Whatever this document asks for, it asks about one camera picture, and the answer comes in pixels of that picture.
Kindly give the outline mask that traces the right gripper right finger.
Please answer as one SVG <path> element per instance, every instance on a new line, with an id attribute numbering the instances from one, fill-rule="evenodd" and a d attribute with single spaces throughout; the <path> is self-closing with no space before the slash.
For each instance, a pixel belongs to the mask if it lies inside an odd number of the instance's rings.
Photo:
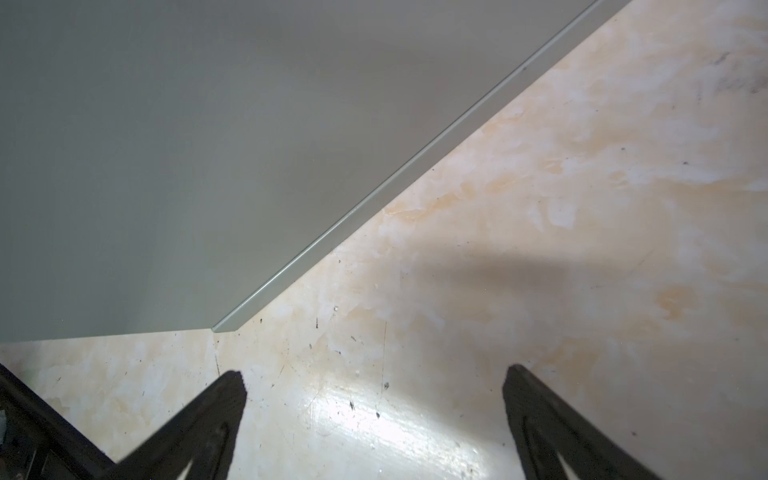
<path id="1" fill-rule="evenodd" d="M 526 367 L 510 366 L 502 388 L 509 429 L 527 479 L 656 479 Z"/>

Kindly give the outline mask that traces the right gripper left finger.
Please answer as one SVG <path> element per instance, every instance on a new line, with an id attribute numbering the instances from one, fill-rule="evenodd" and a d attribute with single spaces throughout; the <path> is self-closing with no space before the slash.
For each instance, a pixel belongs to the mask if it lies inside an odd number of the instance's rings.
<path id="1" fill-rule="evenodd" d="M 103 479 L 225 479 L 247 400 L 242 374 L 227 371 Z"/>

